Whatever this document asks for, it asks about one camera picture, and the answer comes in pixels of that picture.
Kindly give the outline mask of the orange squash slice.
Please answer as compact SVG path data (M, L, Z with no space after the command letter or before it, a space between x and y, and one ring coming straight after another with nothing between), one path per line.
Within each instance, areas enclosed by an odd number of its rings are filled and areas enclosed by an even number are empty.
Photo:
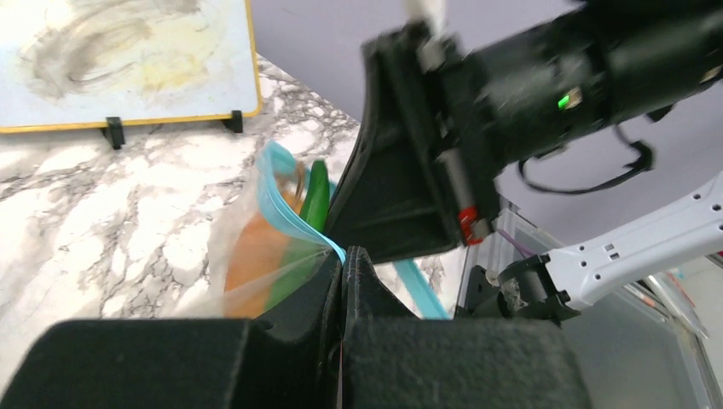
M257 187L262 176L251 170L240 194L223 214L228 249L223 270L223 316L257 318L270 288L280 277L281 232L260 211Z

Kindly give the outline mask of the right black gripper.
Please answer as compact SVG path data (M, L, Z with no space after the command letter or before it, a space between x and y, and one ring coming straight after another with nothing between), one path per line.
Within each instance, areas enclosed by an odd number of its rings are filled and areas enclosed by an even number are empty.
M419 46L434 72L477 218L500 211L495 178L631 118L658 121L722 76L719 1L586 1L568 14L468 54L447 4L421 1Z

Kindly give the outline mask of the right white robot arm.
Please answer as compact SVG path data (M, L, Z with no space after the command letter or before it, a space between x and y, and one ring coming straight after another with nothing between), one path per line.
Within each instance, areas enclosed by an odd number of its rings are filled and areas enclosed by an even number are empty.
M660 120L722 78L722 1L581 1L555 20L465 52L432 17L362 45L366 97L325 234L396 262L480 243L502 207L495 178L517 164L533 190L593 193L652 169L619 124ZM555 190L531 158L614 127L638 153L594 187ZM722 172L693 193L583 243L515 262L487 316L560 323L620 287L722 250Z

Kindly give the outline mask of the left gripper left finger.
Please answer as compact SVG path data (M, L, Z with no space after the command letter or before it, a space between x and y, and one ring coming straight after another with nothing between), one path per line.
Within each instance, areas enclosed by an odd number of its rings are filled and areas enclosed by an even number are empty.
M67 320L30 348L4 408L321 408L341 265L255 320Z

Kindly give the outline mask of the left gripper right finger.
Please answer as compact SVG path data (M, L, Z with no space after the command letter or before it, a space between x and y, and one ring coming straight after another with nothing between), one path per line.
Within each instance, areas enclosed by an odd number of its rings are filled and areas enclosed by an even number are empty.
M539 320L422 320L348 249L341 400L346 408L588 408L576 357Z

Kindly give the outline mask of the clear zip top bag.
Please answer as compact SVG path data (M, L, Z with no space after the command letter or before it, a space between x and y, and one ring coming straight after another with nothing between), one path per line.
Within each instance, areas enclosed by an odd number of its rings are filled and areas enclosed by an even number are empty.
M261 150L208 242L223 317L257 318L311 279L324 256L344 261L322 232L335 187L324 161L306 165L275 141Z

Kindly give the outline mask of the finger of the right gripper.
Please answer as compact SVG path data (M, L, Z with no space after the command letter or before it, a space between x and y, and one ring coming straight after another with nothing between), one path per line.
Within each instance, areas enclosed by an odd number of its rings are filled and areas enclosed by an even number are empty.
M422 31L365 42L365 102L356 144L333 195L326 235L375 262L450 251L463 242L442 166L441 140L415 55Z

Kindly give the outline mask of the green chili pepper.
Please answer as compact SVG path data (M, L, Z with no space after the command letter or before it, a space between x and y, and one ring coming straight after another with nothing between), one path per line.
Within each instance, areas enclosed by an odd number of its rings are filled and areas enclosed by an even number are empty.
M330 205L330 185L326 163L316 160L310 172L299 165L296 180L304 183L299 199L295 193L286 199L278 187L271 193L276 215L266 220L281 232L284 242L280 277L270 288L265 308L272 309L315 274L316 259L328 249L323 238Z

